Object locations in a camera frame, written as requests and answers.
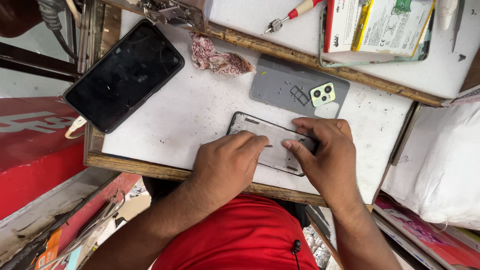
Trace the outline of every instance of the cloth rag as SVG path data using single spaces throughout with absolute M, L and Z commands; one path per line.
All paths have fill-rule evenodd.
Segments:
M 212 41 L 205 36 L 190 32 L 192 38 L 192 61 L 195 68 L 210 69 L 213 73 L 243 75 L 248 72 L 256 74 L 246 59 L 233 52 L 217 52 Z

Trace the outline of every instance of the screwdriver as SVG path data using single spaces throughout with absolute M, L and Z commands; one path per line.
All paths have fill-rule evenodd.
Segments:
M 286 21 L 287 19 L 291 20 L 293 18 L 298 17 L 299 15 L 304 14 L 305 12 L 314 8 L 321 1 L 323 1 L 323 0 L 304 0 L 296 8 L 292 9 L 292 11 L 290 11 L 288 13 L 288 16 L 285 19 L 283 19 L 283 20 L 275 19 L 274 21 L 272 21 L 268 25 L 268 29 L 265 32 L 263 32 L 263 34 L 261 34 L 261 35 L 264 35 L 268 32 L 273 33 L 273 32 L 276 32 L 276 31 L 280 30 L 280 28 L 282 28 L 282 23 L 284 21 Z

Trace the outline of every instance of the patterned cloth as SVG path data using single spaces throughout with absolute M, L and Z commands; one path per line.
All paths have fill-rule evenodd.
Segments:
M 192 37 L 192 60 L 196 68 L 232 75 L 257 73 L 252 64 L 240 55 L 233 52 L 217 52 L 208 37 L 195 32 L 190 32 L 190 37 Z
M 461 92 L 458 94 L 459 97 L 454 98 L 454 99 L 448 99 L 445 102 L 442 103 L 442 106 L 448 107 L 452 105 L 460 105 L 460 104 L 466 104 L 466 103 L 473 103 L 473 102 L 479 102 L 480 101 L 480 86 L 474 87 L 470 90 L 467 90 L 465 92 Z

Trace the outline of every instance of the man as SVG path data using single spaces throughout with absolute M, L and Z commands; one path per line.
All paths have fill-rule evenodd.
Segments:
M 356 150 L 345 120 L 297 118 L 298 133 L 321 141 L 298 159 L 332 210 L 345 269 L 401 269 L 370 217 L 355 182 Z M 300 224 L 276 202 L 240 194 L 253 180 L 268 138 L 247 131 L 200 147 L 192 176 L 113 234 L 84 269 L 318 269 Z M 291 248 L 300 240 L 298 265 Z

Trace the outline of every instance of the red screwdriver handle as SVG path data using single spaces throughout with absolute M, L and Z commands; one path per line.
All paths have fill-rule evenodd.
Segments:
M 320 3 L 323 0 L 305 0 L 302 3 L 300 3 L 296 8 L 292 9 L 288 13 L 288 16 L 291 19 L 298 17 L 299 15 L 304 14 L 305 12 L 311 10 L 314 8 L 318 3 Z

